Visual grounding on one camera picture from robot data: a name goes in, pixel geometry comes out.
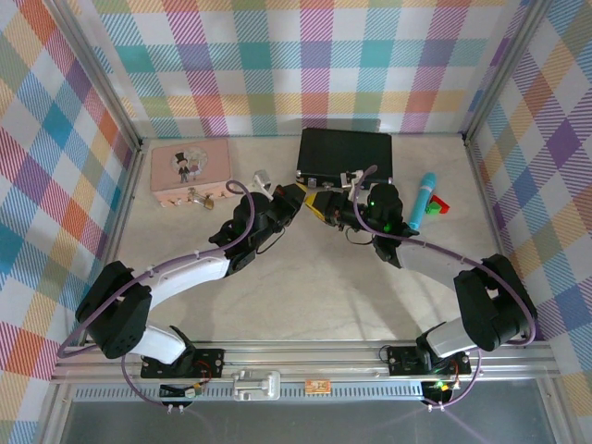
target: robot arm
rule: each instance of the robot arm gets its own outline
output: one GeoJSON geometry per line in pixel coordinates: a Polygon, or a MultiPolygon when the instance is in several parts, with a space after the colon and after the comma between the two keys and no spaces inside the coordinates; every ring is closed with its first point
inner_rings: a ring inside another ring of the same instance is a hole
{"type": "MultiPolygon", "coordinates": [[[[321,191],[309,196],[306,205],[332,227],[363,229],[350,199],[346,191],[321,191]]],[[[419,234],[403,222],[402,202],[394,185],[375,185],[367,204],[358,204],[358,210],[365,224],[376,231],[405,238],[419,234]]],[[[426,371],[475,346],[491,352],[528,328],[518,304],[485,272],[421,245],[378,236],[372,244],[382,261],[426,275],[456,292],[461,317],[428,330],[416,341],[416,354],[426,371]]],[[[537,311],[510,261],[494,254],[482,264],[505,280],[536,318],[537,311]]]]}
{"type": "MultiPolygon", "coordinates": [[[[296,184],[277,186],[271,202],[261,193],[252,193],[253,227],[242,241],[224,252],[204,257],[196,252],[193,261],[154,274],[155,283],[151,287],[132,285],[89,325],[89,335],[109,359],[127,353],[140,354],[170,366],[174,374],[183,375],[193,360],[191,342],[176,328],[173,334],[147,325],[150,311],[184,290],[242,270],[255,258],[261,245],[291,223],[302,206],[304,195],[296,184]]],[[[248,199],[243,196],[234,209],[233,218],[209,241],[224,247],[236,240],[247,228],[250,212],[248,199]]],[[[84,322],[115,291],[131,282],[132,271],[119,261],[106,265],[76,311],[77,321],[84,322]]]]}

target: colorful checkered pattern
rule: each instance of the colorful checkered pattern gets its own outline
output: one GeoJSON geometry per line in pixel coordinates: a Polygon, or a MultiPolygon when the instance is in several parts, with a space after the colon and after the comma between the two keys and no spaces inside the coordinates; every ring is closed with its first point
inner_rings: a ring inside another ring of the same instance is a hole
{"type": "Polygon", "coordinates": [[[592,442],[592,2],[553,3],[477,142],[505,249],[592,442]]]}
{"type": "Polygon", "coordinates": [[[0,5],[0,443],[29,443],[131,150],[41,0],[0,5]]]}
{"type": "Polygon", "coordinates": [[[300,134],[306,126],[458,132],[502,40],[495,27],[516,7],[512,0],[76,5],[142,135],[159,138],[300,134]]]}
{"type": "Polygon", "coordinates": [[[479,84],[479,88],[477,92],[473,96],[473,100],[469,106],[469,111],[466,113],[464,117],[464,121],[461,125],[461,132],[466,132],[475,116],[475,110],[477,106],[481,103],[483,99],[483,94],[487,91],[487,88],[491,85],[491,82],[496,78],[498,74],[498,70],[500,68],[500,62],[503,58],[507,55],[508,51],[512,47],[512,39],[516,35],[516,32],[522,26],[524,19],[526,17],[526,12],[528,7],[532,3],[532,0],[521,0],[518,9],[514,13],[512,21],[510,22],[510,26],[506,29],[506,32],[503,35],[503,39],[499,43],[498,49],[496,50],[496,54],[493,56],[491,61],[489,62],[489,66],[487,67],[487,71],[483,79],[481,79],[481,83],[479,84]]]}

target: small white object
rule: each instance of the small white object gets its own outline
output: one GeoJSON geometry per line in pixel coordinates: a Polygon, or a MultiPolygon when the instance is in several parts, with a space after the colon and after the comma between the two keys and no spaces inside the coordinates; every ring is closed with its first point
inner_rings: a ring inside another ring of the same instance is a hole
{"type": "Polygon", "coordinates": [[[255,176],[253,177],[253,181],[255,182],[255,185],[257,185],[259,192],[264,194],[265,197],[267,199],[269,199],[270,201],[274,200],[274,196],[272,196],[271,193],[265,188],[265,184],[263,183],[263,181],[261,180],[261,178],[259,176],[257,176],[255,174],[255,176]]]}
{"type": "Polygon", "coordinates": [[[234,401],[276,401],[279,399],[280,373],[276,370],[240,370],[232,375],[234,401]]]}
{"type": "Polygon", "coordinates": [[[351,179],[350,194],[348,195],[348,199],[350,201],[353,201],[353,195],[355,194],[355,187],[358,184],[358,182],[360,181],[360,179],[362,178],[362,176],[364,175],[364,172],[361,169],[358,169],[354,174],[355,174],[355,178],[351,179]]]}

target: black box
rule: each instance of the black box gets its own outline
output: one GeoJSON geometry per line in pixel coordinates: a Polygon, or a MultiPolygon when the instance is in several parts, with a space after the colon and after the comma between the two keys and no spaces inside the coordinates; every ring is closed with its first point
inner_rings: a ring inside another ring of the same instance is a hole
{"type": "Polygon", "coordinates": [[[296,178],[314,187],[341,188],[341,173],[377,165],[368,183],[392,182],[392,144],[389,134],[306,128],[302,130],[296,178]]]}

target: white floor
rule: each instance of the white floor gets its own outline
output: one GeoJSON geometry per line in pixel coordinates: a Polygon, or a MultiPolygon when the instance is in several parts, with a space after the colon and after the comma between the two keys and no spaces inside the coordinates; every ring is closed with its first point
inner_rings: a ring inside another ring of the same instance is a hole
{"type": "MultiPolygon", "coordinates": [[[[249,182],[264,168],[273,186],[293,182],[299,142],[296,137],[231,139],[235,179],[249,182]]],[[[172,143],[155,141],[151,148],[172,143]]],[[[427,171],[437,174],[437,194],[451,206],[447,215],[425,217],[426,239],[475,259],[494,253],[459,137],[395,136],[393,159],[406,219],[427,171]]],[[[238,203],[216,202],[213,211],[199,205],[162,208],[149,181],[148,155],[119,251],[119,259],[137,270],[204,250],[238,203]]],[[[369,239],[365,233],[352,237],[369,239]]],[[[349,244],[343,233],[303,207],[286,235],[240,273],[187,290],[156,307],[150,318],[196,340],[415,339],[458,315],[451,290],[382,263],[371,245],[349,244]]]]}

